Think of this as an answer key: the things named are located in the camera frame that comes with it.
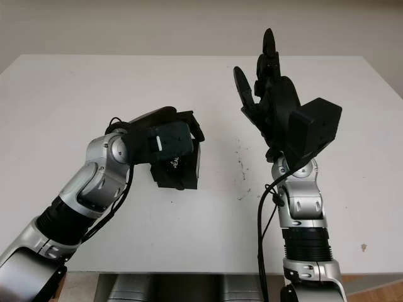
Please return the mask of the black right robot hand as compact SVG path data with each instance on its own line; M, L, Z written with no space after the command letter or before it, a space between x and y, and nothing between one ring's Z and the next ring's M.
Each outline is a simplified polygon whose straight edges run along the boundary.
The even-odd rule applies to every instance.
M293 82L281 74L279 53L272 29L263 36L262 54L256 65L257 80L251 88L238 66L233 69L241 111L261 132L269 149L266 160L273 163L287 146L288 119L300 106Z

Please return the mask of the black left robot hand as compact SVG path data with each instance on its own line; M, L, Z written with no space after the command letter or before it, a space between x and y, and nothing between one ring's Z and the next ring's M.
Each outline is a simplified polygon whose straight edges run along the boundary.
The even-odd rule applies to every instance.
M122 136L131 164L154 163L189 155L193 141L205 140L192 111L166 106L125 122Z

